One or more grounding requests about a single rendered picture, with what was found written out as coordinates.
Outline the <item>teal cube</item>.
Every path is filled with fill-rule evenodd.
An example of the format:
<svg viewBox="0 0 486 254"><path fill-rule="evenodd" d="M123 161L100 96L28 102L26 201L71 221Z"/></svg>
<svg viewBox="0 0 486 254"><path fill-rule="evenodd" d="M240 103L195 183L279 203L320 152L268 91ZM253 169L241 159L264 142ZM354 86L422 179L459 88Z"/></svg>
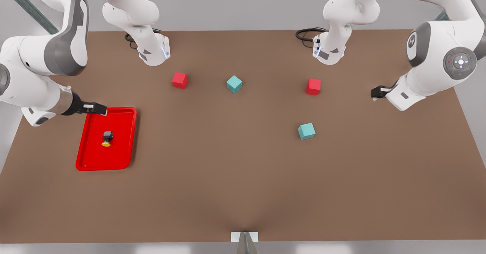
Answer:
<svg viewBox="0 0 486 254"><path fill-rule="evenodd" d="M236 77L235 75L232 76L228 81L226 81L226 86L232 93L236 94L242 88L243 82L241 79Z"/></svg>
<svg viewBox="0 0 486 254"><path fill-rule="evenodd" d="M316 135L313 123L300 125L298 127L298 133L301 140L311 139Z"/></svg>

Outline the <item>red cube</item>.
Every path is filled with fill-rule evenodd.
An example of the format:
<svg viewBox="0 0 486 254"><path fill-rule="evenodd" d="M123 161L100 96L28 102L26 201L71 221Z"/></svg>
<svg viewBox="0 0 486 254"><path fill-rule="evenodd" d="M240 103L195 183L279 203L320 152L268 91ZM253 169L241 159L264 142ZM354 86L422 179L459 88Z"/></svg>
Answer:
<svg viewBox="0 0 486 254"><path fill-rule="evenodd" d="M188 76L186 73L175 72L172 77L172 85L175 88L185 89L188 84Z"/></svg>
<svg viewBox="0 0 486 254"><path fill-rule="evenodd" d="M309 79L306 85L306 94L308 95L319 95L321 91L321 80L320 79Z"/></svg>

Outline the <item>red plastic tray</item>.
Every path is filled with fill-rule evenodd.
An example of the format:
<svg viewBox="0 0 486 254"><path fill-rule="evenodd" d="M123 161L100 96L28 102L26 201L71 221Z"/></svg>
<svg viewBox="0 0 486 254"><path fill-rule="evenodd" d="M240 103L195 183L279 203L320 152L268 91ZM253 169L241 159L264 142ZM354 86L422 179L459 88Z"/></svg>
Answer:
<svg viewBox="0 0 486 254"><path fill-rule="evenodd" d="M126 169L131 162L137 110L110 107L107 115L89 114L80 140L76 169L101 171Z"/></svg>

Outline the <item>silver frame post with foot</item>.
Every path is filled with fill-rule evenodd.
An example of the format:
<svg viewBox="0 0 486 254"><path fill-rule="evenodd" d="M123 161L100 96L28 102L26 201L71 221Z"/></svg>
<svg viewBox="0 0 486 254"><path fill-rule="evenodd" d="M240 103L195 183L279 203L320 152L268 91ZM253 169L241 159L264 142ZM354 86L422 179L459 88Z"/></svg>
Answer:
<svg viewBox="0 0 486 254"><path fill-rule="evenodd" d="M231 242L238 242L236 254L257 254L254 243L258 241L258 232L231 232Z"/></svg>

